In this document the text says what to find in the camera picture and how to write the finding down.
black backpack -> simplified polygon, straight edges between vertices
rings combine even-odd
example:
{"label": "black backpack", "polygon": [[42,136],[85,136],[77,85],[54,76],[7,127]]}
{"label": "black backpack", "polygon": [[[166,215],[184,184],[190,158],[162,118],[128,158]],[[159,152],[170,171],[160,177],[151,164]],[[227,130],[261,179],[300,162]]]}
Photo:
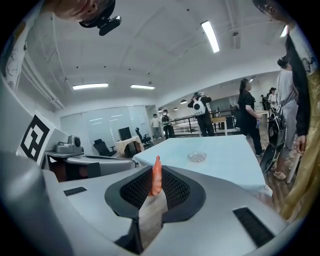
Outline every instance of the black backpack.
{"label": "black backpack", "polygon": [[168,124],[170,123],[169,117],[168,117],[168,115],[166,115],[166,114],[164,114],[164,115],[162,116],[161,121],[162,121],[162,123],[163,123],[164,125],[168,125]]}

white shirt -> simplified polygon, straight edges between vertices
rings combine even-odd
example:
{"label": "white shirt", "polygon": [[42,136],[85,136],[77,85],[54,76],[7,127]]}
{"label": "white shirt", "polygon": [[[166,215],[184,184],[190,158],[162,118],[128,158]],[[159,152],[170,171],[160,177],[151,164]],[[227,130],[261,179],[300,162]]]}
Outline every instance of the white shirt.
{"label": "white shirt", "polygon": [[271,106],[271,108],[277,108],[277,96],[276,96],[276,94],[272,94],[272,93],[270,93],[270,95],[269,95],[269,98],[268,98],[268,101],[270,101],[270,106]]}
{"label": "white shirt", "polygon": [[161,122],[160,118],[158,118],[158,117],[154,117],[150,121],[151,121],[151,126],[153,128],[158,128],[159,127],[159,122]]}

white backpack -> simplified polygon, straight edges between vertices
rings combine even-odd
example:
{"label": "white backpack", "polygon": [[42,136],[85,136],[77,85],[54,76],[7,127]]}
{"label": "white backpack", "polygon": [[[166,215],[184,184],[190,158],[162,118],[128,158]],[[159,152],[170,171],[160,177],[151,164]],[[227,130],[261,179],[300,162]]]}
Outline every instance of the white backpack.
{"label": "white backpack", "polygon": [[206,113],[206,106],[201,101],[201,98],[202,97],[200,97],[198,100],[195,100],[193,103],[194,114],[196,116],[201,116]]}

computer monitor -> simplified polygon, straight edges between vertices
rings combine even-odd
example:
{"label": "computer monitor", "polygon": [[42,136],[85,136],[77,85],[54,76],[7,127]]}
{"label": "computer monitor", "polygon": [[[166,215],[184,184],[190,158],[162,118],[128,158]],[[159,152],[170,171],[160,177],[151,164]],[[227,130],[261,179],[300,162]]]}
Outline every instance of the computer monitor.
{"label": "computer monitor", "polygon": [[119,131],[120,139],[122,141],[125,141],[125,140],[132,138],[129,127],[119,129],[118,131]]}

light blue table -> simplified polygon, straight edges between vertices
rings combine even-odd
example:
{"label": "light blue table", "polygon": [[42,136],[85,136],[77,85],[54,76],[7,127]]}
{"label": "light blue table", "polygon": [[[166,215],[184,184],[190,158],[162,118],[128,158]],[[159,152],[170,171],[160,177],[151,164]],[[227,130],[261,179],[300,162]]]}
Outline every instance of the light blue table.
{"label": "light blue table", "polygon": [[[205,152],[206,160],[192,162],[187,155]],[[233,182],[252,195],[272,196],[258,160],[244,135],[169,138],[141,153],[133,160],[140,166],[153,166],[160,156],[162,165],[187,169]]]}

